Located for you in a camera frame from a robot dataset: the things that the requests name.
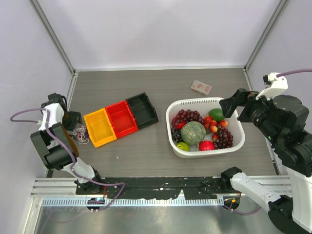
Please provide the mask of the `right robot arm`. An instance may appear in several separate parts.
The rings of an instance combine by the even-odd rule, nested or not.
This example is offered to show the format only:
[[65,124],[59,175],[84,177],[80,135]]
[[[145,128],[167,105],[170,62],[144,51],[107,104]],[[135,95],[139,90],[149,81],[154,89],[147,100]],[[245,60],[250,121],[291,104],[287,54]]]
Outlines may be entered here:
[[237,107],[243,111],[240,122],[253,123],[270,142],[290,178],[292,196],[280,195],[250,179],[239,168],[221,173],[220,187],[251,198],[267,213],[273,223],[285,234],[312,232],[312,135],[305,131],[309,110],[301,100],[288,95],[272,99],[256,97],[258,92],[238,89],[219,104],[224,117],[231,117]]

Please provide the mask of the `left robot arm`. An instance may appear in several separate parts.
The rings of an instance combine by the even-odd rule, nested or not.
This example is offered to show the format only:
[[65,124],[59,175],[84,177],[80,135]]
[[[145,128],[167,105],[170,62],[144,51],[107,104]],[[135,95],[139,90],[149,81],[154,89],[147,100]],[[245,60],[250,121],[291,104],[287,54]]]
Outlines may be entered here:
[[48,101],[41,105],[40,111],[42,123],[30,139],[44,166],[74,176],[79,195],[103,192],[104,183],[98,171],[79,158],[77,146],[69,134],[82,124],[81,113],[68,111],[65,96],[57,93],[48,95]]

